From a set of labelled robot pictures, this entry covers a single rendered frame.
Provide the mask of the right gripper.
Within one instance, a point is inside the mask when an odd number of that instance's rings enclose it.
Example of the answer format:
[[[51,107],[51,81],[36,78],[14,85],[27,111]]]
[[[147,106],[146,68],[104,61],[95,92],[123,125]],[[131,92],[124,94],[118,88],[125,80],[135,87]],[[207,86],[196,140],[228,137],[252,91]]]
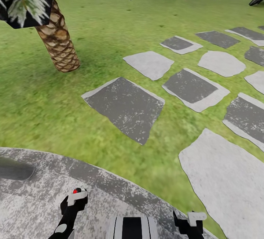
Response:
[[[193,239],[194,236],[203,236],[203,222],[200,220],[196,221],[197,226],[191,227],[188,220],[178,219],[176,213],[173,212],[175,226],[179,227],[180,234],[187,234],[189,239]]]

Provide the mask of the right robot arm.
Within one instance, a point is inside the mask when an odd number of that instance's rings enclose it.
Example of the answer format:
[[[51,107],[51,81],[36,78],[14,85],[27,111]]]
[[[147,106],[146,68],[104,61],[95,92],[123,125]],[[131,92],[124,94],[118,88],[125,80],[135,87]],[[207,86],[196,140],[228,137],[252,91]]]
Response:
[[[187,234],[189,239],[204,239],[202,221],[207,218],[205,212],[187,212],[188,220],[178,219],[175,212],[173,215],[175,226],[179,227],[180,234]]]

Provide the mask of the insectifuge atomizer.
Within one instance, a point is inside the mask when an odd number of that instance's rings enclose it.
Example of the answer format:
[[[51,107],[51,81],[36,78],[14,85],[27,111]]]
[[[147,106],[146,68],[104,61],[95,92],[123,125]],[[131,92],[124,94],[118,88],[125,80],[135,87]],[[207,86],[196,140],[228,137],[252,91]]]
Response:
[[[84,192],[84,191],[86,191],[86,189],[83,189],[83,188],[76,188],[76,189],[73,191],[73,194],[78,193],[78,192]]]

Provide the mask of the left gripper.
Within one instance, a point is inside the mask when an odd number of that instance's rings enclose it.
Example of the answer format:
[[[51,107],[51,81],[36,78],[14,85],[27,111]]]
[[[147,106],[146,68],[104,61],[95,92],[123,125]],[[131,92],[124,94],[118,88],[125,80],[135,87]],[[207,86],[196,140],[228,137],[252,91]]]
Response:
[[[77,212],[80,210],[84,210],[84,207],[87,203],[88,203],[88,196],[86,196],[85,198],[77,199],[73,206],[68,206],[68,200],[64,200],[60,204],[62,215],[65,215],[66,213],[71,212],[75,214],[75,217],[76,217]]]

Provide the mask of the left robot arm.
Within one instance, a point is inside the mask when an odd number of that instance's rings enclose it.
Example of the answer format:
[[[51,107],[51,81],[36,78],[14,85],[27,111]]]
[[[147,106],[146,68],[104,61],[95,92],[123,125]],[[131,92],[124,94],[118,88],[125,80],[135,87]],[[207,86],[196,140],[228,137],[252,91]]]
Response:
[[[78,192],[71,194],[60,204],[63,218],[60,220],[58,227],[53,235],[48,239],[74,239],[74,221],[77,212],[84,210],[88,203],[88,192]]]

